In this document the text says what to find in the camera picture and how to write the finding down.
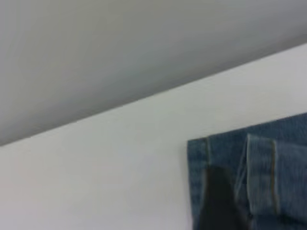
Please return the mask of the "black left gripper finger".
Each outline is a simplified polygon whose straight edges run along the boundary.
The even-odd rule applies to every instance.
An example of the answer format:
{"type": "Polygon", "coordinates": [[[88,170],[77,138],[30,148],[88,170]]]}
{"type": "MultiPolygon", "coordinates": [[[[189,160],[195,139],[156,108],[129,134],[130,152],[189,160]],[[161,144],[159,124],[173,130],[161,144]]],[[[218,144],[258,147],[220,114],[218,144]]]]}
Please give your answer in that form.
{"type": "Polygon", "coordinates": [[[248,221],[239,209],[227,170],[209,166],[204,172],[205,188],[201,205],[202,230],[248,230],[248,221]]]}

